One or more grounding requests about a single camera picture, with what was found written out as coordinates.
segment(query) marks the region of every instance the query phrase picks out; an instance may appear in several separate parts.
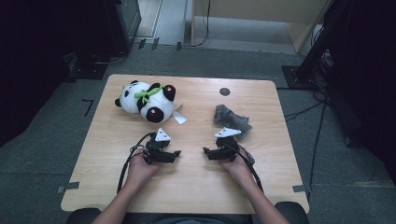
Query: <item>hand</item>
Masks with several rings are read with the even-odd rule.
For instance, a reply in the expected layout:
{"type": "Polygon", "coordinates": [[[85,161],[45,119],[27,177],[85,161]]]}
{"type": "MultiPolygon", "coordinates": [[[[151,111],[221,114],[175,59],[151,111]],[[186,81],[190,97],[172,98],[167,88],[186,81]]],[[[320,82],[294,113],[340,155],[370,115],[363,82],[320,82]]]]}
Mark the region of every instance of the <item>hand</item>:
{"type": "Polygon", "coordinates": [[[129,161],[128,175],[124,187],[138,185],[140,189],[162,166],[163,163],[160,162],[148,165],[144,160],[143,149],[137,149],[134,157],[129,161]]]}
{"type": "MultiPolygon", "coordinates": [[[[245,157],[248,158],[247,153],[245,152],[244,149],[240,149],[239,152],[245,157]]],[[[248,166],[245,164],[245,161],[237,155],[235,160],[233,162],[229,161],[218,161],[218,163],[228,171],[230,176],[235,180],[239,185],[247,180],[252,180],[253,176],[248,168],[248,166]]]]}

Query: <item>light wood tabletop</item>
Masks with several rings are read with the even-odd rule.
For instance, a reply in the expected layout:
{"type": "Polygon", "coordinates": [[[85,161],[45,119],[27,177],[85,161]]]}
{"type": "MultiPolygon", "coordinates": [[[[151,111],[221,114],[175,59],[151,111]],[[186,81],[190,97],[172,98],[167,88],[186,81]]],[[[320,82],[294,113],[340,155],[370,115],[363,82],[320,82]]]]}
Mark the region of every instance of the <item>light wood tabletop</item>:
{"type": "Polygon", "coordinates": [[[253,214],[245,193],[203,152],[203,147],[216,148],[214,134],[223,128],[213,121],[216,105],[226,105],[235,114],[249,117],[253,129],[238,143],[256,160],[254,168],[270,201],[297,202],[307,213],[305,193],[292,188],[303,183],[272,81],[135,75],[109,77],[70,179],[80,186],[65,192],[62,209],[104,210],[116,196],[130,148],[146,133],[163,128],[172,137],[165,151],[181,150],[181,154],[139,191],[130,212],[253,214]],[[133,80],[174,85],[175,105],[182,104],[178,112],[187,121],[178,124],[171,117],[162,124],[151,123],[115,106],[122,87],[133,80]],[[221,95],[221,88],[230,94],[221,95]]]}

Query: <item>floor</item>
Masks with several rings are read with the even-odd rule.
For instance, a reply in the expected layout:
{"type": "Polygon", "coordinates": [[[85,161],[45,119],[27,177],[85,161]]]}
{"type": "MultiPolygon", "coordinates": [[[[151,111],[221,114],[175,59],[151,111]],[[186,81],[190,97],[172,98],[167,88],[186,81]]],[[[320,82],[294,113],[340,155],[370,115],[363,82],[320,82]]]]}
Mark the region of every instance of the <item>floor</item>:
{"type": "MultiPolygon", "coordinates": [[[[152,43],[154,38],[160,38],[159,44],[176,45],[181,42],[183,46],[191,46],[191,0],[140,0],[139,6],[142,23],[136,41],[146,38],[147,42],[152,43]],[[147,30],[152,30],[152,33],[147,35],[147,30]]],[[[201,17],[194,19],[194,45],[202,42],[205,38],[205,25],[210,24],[209,39],[202,48],[296,53],[283,22],[219,18],[209,18],[207,21],[201,17]]],[[[310,42],[309,39],[301,54],[308,53],[310,42]]]]}

